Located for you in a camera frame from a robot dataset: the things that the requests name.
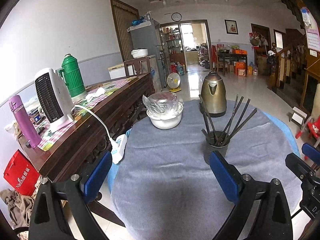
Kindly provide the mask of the white fan heater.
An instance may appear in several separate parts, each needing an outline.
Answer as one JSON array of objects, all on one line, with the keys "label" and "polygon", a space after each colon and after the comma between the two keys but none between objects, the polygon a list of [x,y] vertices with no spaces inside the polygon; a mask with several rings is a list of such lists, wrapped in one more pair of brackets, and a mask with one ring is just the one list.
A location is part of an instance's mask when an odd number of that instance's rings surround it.
[{"label": "white fan heater", "polygon": [[38,72],[35,87],[51,132],[54,133],[74,121],[74,104],[67,86],[52,68],[44,68]]}]

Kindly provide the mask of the red plastic stool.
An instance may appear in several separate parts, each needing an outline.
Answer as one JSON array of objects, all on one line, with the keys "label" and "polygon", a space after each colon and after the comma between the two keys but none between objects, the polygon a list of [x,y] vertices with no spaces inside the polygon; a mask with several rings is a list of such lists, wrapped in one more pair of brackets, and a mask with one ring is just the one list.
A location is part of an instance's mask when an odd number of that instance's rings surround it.
[{"label": "red plastic stool", "polygon": [[314,144],[314,148],[316,148],[319,145],[319,120],[320,117],[315,120],[312,116],[310,116],[302,125],[301,129],[297,132],[295,138],[298,139],[307,128],[309,130],[309,135],[316,139]]}]

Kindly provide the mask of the small round floor fan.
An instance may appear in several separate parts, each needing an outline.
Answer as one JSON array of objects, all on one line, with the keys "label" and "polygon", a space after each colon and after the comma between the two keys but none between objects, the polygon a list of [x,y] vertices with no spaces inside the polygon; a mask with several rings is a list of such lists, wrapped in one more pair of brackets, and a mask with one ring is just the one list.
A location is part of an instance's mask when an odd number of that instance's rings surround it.
[{"label": "small round floor fan", "polygon": [[177,73],[171,73],[167,77],[167,86],[169,87],[169,91],[172,93],[176,93],[181,91],[180,88],[181,78]]}]

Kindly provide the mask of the gold electric kettle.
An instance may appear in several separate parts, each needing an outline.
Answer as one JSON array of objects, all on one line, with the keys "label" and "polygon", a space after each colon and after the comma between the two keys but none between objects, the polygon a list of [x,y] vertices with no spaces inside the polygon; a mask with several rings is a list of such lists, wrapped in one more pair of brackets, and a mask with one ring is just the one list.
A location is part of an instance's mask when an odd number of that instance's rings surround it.
[{"label": "gold electric kettle", "polygon": [[222,77],[210,71],[204,78],[201,96],[211,117],[221,117],[227,110],[226,88]]}]

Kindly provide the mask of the white power strip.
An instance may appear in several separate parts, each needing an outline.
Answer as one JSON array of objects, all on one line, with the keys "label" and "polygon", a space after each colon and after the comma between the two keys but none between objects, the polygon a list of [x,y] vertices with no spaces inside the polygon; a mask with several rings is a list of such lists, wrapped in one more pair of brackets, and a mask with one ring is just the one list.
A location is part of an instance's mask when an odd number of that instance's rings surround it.
[{"label": "white power strip", "polygon": [[123,159],[126,143],[127,135],[122,134],[119,135],[112,144],[111,155],[114,164],[118,164]]}]

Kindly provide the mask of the dark chopstick four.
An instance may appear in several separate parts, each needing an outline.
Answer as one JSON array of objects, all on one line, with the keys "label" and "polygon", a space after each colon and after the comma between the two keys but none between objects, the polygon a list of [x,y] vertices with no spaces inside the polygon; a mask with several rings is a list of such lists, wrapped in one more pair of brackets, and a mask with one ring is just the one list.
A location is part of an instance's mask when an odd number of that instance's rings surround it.
[{"label": "dark chopstick four", "polygon": [[244,109],[242,110],[242,113],[241,113],[241,115],[240,115],[240,118],[239,118],[238,122],[236,123],[233,131],[232,131],[231,134],[228,135],[228,136],[225,138],[225,140],[223,141],[223,143],[222,143],[223,146],[225,146],[225,144],[227,144],[227,143],[229,142],[229,140],[231,139],[231,137],[232,137],[233,135],[235,135],[236,130],[237,130],[238,127],[240,126],[240,122],[241,122],[241,120],[242,120],[243,117],[244,117],[244,114],[245,114],[245,112],[246,112],[246,110],[247,110],[247,107],[249,106],[250,101],[251,101],[250,98],[248,98],[248,99],[247,99],[247,102],[246,102],[246,104],[245,104],[245,106],[244,106]]}]

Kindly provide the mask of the dark wooden side table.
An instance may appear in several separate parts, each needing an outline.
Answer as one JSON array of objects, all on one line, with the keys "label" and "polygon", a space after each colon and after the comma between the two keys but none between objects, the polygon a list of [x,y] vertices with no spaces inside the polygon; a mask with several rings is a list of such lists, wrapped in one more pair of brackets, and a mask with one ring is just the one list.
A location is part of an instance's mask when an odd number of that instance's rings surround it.
[{"label": "dark wooden side table", "polygon": [[244,60],[245,61],[245,77],[248,76],[248,55],[247,54],[222,53],[222,52],[218,51],[216,53],[216,55],[217,55],[217,63],[214,68],[215,71],[218,71],[218,69],[219,69],[219,60],[220,59],[223,61],[223,66],[222,66],[223,75],[225,75],[225,73],[226,73],[226,70],[225,70],[226,60],[235,60],[235,61]]}]

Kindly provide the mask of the purple thermos bottle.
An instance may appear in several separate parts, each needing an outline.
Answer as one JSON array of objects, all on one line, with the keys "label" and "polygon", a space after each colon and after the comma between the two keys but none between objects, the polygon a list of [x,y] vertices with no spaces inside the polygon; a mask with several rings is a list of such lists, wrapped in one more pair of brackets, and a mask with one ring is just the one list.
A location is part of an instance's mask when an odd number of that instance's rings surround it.
[{"label": "purple thermos bottle", "polygon": [[41,142],[41,137],[33,126],[29,115],[25,110],[21,97],[19,95],[12,96],[8,100],[8,103],[23,135],[29,142],[30,146],[35,148]]}]

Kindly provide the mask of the dark chopstick one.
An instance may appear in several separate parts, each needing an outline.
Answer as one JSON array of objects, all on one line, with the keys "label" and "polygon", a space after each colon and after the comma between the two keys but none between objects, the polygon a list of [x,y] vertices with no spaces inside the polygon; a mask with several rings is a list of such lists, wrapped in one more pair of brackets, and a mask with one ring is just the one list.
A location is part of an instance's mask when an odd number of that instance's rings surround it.
[{"label": "dark chopstick one", "polygon": [[217,143],[217,134],[216,134],[216,130],[215,130],[213,121],[212,121],[211,116],[207,110],[207,107],[204,104],[203,97],[201,96],[201,94],[199,94],[199,98],[200,98],[200,105],[201,105],[201,109],[202,109],[202,113],[203,113],[203,118],[204,118],[206,130],[207,130],[208,138],[214,144],[216,144]]}]

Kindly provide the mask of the grey table cloth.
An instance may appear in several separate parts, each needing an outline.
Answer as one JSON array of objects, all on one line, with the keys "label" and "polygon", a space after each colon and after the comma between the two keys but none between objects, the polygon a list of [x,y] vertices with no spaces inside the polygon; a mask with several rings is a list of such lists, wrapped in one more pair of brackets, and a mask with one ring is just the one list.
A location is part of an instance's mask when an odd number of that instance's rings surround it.
[{"label": "grey table cloth", "polygon": [[[212,239],[233,208],[204,161],[199,106],[185,102],[172,129],[157,129],[149,118],[131,129],[111,201],[135,239]],[[285,166],[292,151],[285,134],[257,110],[231,139],[226,160],[255,180],[278,178],[293,210],[302,190]]]}]

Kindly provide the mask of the wooden chair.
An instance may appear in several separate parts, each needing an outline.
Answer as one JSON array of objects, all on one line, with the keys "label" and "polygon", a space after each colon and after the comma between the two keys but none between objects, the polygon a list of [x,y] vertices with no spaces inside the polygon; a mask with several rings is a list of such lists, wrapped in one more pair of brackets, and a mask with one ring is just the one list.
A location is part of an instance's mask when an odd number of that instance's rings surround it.
[{"label": "wooden chair", "polygon": [[[124,61],[123,64],[126,77],[151,73],[150,59],[148,56]],[[132,67],[133,74],[129,74],[129,66]]]}]

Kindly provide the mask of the green thermos jug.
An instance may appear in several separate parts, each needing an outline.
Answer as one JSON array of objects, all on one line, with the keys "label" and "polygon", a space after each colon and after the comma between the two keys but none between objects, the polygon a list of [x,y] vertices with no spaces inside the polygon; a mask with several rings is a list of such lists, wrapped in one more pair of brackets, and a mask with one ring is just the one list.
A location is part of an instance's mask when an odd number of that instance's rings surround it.
[{"label": "green thermos jug", "polygon": [[78,61],[74,56],[65,55],[57,74],[63,79],[73,102],[79,101],[87,95]]}]

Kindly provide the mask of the red cardboard box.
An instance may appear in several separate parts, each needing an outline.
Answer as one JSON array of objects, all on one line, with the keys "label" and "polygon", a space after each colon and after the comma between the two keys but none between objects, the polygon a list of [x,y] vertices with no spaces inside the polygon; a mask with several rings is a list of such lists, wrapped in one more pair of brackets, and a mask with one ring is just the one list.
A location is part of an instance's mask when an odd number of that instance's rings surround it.
[{"label": "red cardboard box", "polygon": [[3,173],[3,178],[24,196],[33,194],[39,176],[39,172],[20,150],[13,154]]}]

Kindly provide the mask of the round wall clock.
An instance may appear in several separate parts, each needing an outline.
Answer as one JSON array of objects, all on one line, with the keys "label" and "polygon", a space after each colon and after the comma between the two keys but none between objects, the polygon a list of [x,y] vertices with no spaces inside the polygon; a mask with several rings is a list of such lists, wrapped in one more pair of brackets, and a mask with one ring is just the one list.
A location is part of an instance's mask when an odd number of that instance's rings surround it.
[{"label": "round wall clock", "polygon": [[174,21],[174,22],[180,22],[182,20],[182,15],[179,13],[179,12],[174,12],[172,15],[171,15],[171,19]]}]

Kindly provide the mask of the dark chopstick seven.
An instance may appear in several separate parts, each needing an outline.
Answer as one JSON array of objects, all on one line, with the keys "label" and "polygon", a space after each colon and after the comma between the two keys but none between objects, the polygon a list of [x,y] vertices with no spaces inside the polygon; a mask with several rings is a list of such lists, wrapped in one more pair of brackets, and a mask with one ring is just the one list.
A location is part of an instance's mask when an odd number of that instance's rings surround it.
[{"label": "dark chopstick seven", "polygon": [[208,133],[207,133],[204,129],[201,129],[201,132],[202,132],[203,135],[205,136],[206,141],[207,141],[209,144],[212,144],[211,138],[210,138],[210,136],[208,135]]}]

